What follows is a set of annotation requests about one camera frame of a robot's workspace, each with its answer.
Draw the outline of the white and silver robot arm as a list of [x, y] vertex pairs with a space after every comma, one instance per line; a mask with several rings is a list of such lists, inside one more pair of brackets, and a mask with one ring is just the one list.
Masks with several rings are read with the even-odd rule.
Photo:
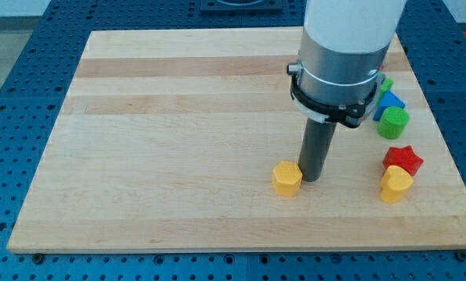
[[318, 123], [355, 128], [376, 107], [380, 68], [405, 0], [308, 0], [296, 62], [286, 68], [296, 107]]

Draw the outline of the green block behind arm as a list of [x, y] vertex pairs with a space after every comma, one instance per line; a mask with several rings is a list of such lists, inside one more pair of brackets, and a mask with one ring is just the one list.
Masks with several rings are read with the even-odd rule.
[[394, 85], [394, 80], [390, 79], [389, 77], [386, 77], [384, 79], [384, 81], [382, 82], [381, 87], [380, 87], [379, 100], [382, 100], [384, 94], [387, 91], [389, 91], [392, 88], [393, 85]]

